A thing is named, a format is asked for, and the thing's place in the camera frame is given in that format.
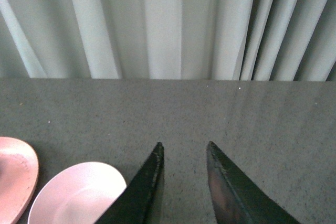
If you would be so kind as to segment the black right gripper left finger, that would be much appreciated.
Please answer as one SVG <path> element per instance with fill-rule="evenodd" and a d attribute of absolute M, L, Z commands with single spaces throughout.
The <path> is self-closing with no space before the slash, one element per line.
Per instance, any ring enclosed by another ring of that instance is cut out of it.
<path fill-rule="evenodd" d="M 164 147 L 158 142 L 124 192 L 96 223 L 160 223 Z"/>

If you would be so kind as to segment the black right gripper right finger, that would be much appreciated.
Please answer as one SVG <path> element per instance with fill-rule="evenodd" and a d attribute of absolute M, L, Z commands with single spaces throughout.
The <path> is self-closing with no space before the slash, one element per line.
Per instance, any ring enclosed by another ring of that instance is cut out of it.
<path fill-rule="evenodd" d="M 298 223 L 214 142 L 206 150 L 208 186 L 217 223 Z"/>

